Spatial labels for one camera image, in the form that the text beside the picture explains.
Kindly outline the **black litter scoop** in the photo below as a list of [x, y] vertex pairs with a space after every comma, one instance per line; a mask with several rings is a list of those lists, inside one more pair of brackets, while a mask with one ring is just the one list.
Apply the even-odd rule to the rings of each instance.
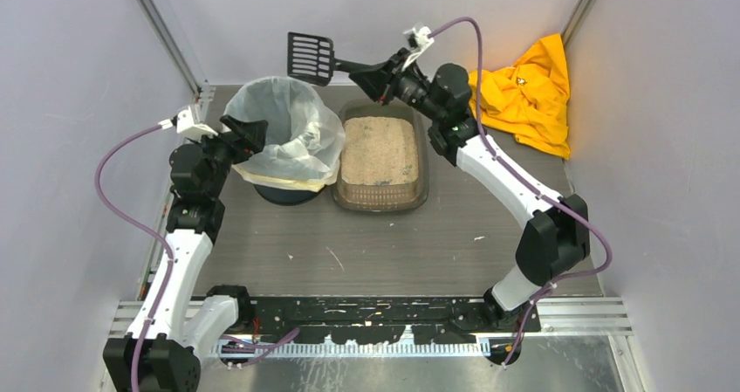
[[287, 34], [287, 75], [315, 86], [327, 86], [335, 72], [351, 73], [369, 65], [338, 59], [330, 38], [289, 32]]

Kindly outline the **brown plastic litter box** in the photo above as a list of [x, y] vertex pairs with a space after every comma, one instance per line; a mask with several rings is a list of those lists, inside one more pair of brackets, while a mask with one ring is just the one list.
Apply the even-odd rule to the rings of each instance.
[[428, 198], [428, 150], [421, 116], [399, 102], [354, 100], [339, 112], [346, 131], [333, 200], [346, 210], [401, 212]]

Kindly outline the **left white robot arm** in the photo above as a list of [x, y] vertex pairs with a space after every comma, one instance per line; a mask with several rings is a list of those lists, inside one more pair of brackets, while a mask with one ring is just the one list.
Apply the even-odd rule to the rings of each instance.
[[163, 234], [114, 206], [101, 187], [102, 171], [112, 156], [142, 136], [174, 127], [183, 118], [167, 119], [127, 137], [99, 162], [94, 185], [101, 202], [115, 215], [153, 237], [163, 256], [146, 298], [121, 338], [107, 340], [103, 361], [118, 391], [195, 391], [202, 365], [219, 338], [238, 323], [250, 323], [254, 308], [247, 289], [218, 285], [195, 316], [186, 312], [195, 282], [212, 252], [223, 222], [220, 199], [233, 165], [248, 161], [265, 147], [267, 120], [240, 121], [225, 115], [222, 132], [210, 127], [172, 151], [170, 191], [173, 202]]

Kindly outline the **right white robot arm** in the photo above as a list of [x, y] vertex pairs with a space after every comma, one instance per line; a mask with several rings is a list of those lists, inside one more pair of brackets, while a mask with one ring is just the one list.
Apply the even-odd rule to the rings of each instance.
[[477, 179], [522, 227], [514, 266], [483, 295], [488, 318], [501, 320], [589, 256], [586, 202], [538, 182], [479, 129], [463, 67], [447, 63], [427, 78], [417, 65], [404, 65], [409, 56], [401, 49], [376, 65], [338, 60], [335, 67], [370, 100], [384, 105], [400, 100], [429, 118], [428, 138], [435, 152]]

